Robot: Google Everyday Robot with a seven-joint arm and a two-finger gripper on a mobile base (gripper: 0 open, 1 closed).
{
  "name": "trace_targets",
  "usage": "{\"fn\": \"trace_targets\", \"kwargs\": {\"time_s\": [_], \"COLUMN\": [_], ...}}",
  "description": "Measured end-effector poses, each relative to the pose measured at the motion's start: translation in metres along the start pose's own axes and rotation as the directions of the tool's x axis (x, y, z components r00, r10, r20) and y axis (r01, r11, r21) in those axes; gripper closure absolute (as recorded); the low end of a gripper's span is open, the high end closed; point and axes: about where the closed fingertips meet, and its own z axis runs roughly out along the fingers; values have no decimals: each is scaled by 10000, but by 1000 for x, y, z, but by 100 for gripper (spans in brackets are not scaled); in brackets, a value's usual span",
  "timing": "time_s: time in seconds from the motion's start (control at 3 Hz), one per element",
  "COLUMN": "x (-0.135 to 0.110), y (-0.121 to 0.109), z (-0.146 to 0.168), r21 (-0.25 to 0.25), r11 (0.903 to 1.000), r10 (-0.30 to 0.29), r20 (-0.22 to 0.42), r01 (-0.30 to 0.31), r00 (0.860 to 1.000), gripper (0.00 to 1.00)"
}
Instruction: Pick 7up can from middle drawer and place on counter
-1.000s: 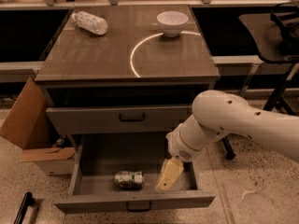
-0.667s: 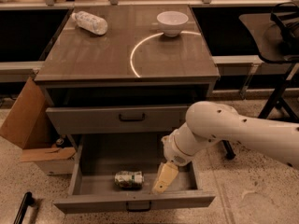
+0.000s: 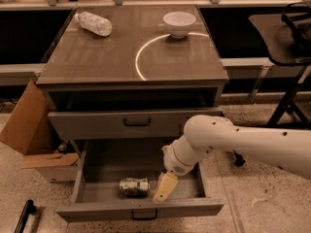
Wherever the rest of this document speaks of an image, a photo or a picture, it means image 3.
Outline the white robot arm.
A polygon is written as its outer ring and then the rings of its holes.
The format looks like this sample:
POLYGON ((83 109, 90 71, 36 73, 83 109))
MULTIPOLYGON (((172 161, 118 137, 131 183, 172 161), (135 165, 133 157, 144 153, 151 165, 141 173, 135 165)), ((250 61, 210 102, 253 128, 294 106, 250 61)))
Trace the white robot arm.
POLYGON ((159 176, 153 201, 168 199, 178 179, 214 150, 248 155, 263 163, 311 179, 311 131, 244 127, 222 116, 193 116, 183 135, 162 148, 165 171, 159 176))

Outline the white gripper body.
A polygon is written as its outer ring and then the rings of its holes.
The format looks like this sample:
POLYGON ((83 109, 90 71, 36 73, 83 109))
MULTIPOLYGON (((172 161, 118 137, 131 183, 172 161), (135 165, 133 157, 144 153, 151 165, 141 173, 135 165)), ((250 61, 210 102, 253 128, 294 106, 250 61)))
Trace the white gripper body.
POLYGON ((196 163, 208 155, 207 149, 193 147, 185 136, 164 146, 163 165, 168 173, 182 177, 190 172, 196 163))

